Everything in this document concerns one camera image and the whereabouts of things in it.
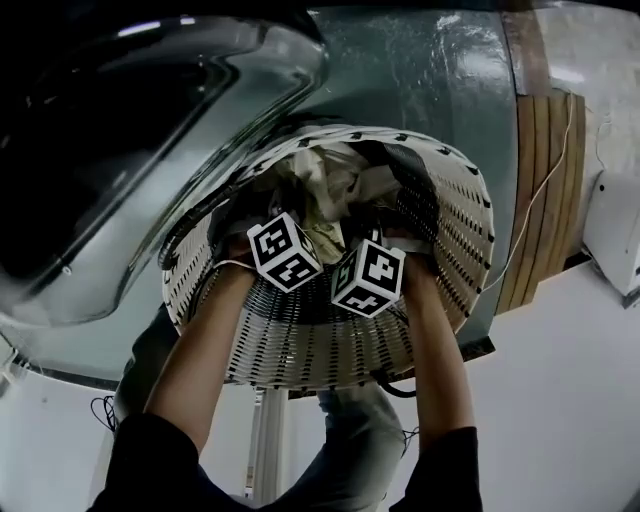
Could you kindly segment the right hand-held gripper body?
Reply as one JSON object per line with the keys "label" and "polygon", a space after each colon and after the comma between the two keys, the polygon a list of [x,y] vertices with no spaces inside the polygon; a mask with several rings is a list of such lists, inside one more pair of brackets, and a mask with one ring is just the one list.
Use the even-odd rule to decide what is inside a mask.
{"label": "right hand-held gripper body", "polygon": [[405,252],[363,240],[333,272],[331,302],[373,318],[400,298]]}

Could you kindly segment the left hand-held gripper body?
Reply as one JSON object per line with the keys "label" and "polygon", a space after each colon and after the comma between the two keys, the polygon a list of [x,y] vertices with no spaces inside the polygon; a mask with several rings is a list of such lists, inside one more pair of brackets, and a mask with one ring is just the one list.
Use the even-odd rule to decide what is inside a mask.
{"label": "left hand-held gripper body", "polygon": [[286,212],[254,225],[247,236],[259,275],[284,293],[323,271],[313,242]]}

